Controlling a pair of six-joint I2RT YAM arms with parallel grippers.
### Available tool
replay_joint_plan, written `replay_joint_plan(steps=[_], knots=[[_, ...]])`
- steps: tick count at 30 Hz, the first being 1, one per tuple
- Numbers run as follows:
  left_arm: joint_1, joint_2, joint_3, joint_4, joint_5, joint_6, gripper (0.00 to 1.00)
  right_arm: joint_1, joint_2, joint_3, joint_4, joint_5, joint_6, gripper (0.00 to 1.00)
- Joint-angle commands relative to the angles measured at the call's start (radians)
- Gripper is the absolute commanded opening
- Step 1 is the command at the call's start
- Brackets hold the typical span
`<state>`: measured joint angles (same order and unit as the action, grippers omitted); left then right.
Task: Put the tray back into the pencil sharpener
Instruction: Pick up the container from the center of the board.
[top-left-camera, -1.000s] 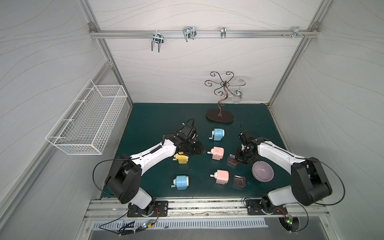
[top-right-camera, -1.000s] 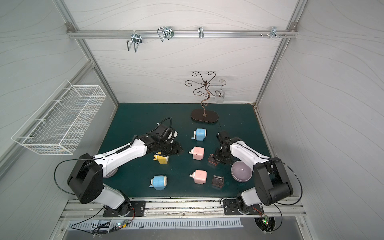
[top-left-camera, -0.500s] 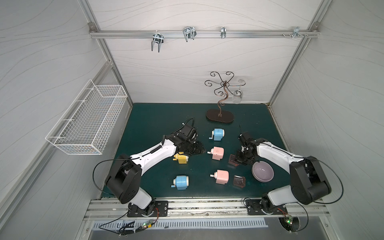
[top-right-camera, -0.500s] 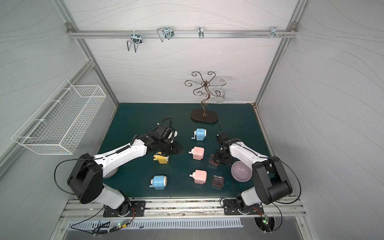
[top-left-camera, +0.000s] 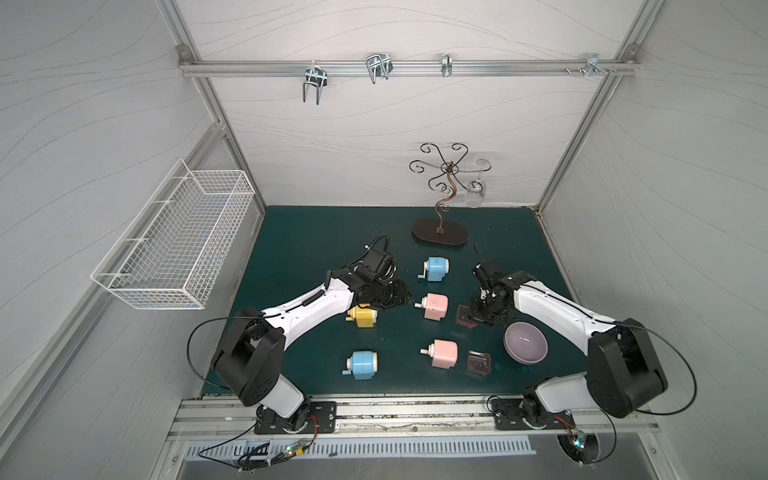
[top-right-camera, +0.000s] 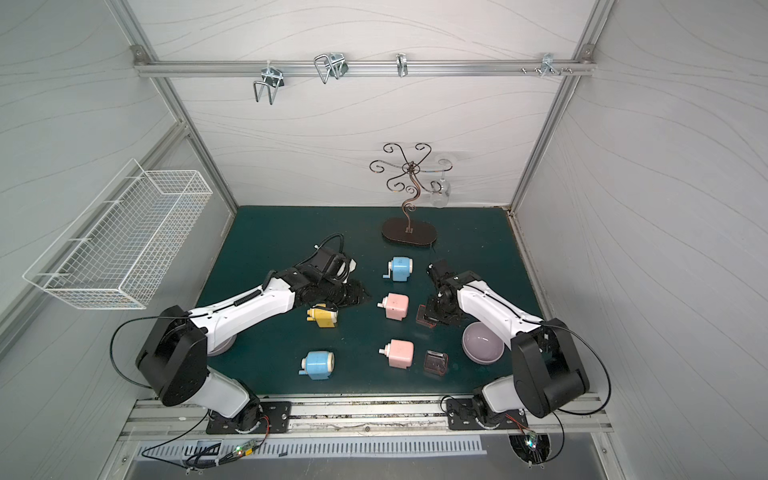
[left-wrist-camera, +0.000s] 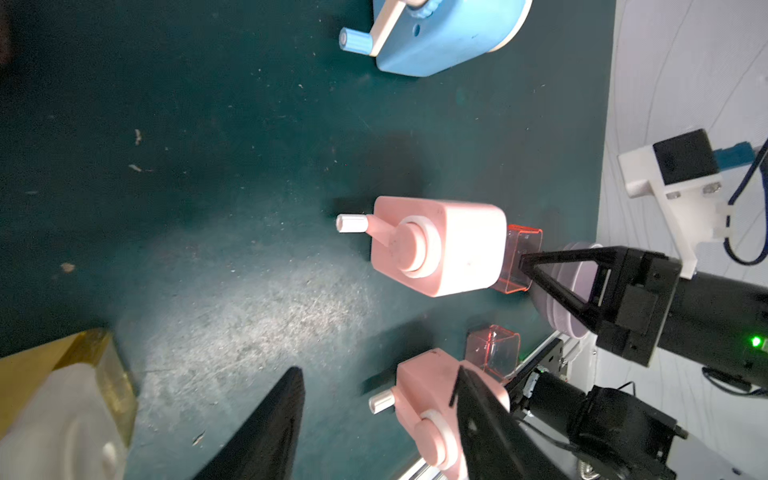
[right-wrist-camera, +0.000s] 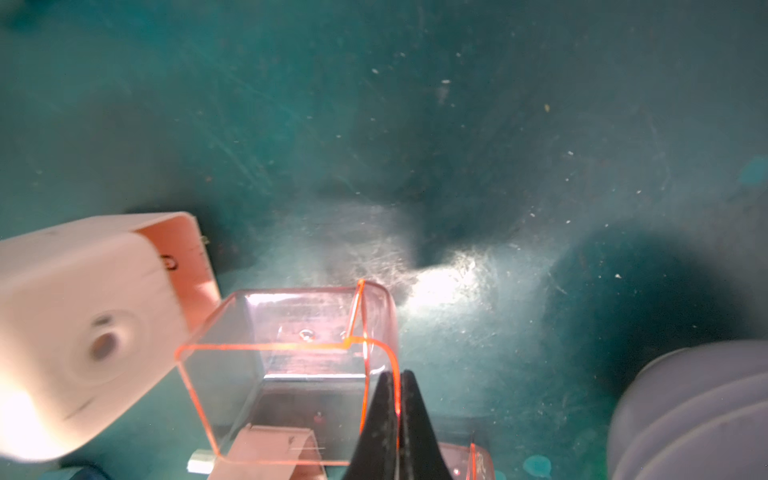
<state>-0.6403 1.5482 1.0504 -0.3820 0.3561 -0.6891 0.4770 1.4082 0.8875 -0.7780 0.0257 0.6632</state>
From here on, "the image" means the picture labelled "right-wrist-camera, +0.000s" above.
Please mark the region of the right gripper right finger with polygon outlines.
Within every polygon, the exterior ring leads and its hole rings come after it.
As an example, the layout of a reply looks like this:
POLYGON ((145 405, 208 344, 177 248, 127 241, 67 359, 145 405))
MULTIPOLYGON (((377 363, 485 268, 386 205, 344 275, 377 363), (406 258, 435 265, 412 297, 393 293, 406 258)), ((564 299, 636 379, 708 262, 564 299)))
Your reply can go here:
POLYGON ((400 480, 450 480, 415 374, 401 374, 400 480))

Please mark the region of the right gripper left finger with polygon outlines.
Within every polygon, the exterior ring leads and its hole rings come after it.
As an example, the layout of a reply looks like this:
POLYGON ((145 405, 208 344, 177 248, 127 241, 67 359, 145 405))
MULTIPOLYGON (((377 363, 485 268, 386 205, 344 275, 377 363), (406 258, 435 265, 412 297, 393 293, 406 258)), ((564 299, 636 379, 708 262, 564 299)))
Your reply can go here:
POLYGON ((368 414, 343 480, 394 480, 397 474, 399 418, 395 413, 395 382, 391 372, 380 375, 368 414))

